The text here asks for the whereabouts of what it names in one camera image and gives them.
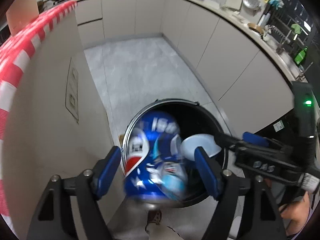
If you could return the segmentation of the person right hand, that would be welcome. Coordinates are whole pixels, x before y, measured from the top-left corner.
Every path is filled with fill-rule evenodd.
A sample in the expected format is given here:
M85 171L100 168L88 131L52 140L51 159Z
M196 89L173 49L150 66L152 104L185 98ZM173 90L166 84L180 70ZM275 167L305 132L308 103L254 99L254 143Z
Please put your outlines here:
M287 237L296 235L304 228L310 211L309 194L306 192L300 201L292 202L281 213L283 219L288 219L290 222L286 227Z

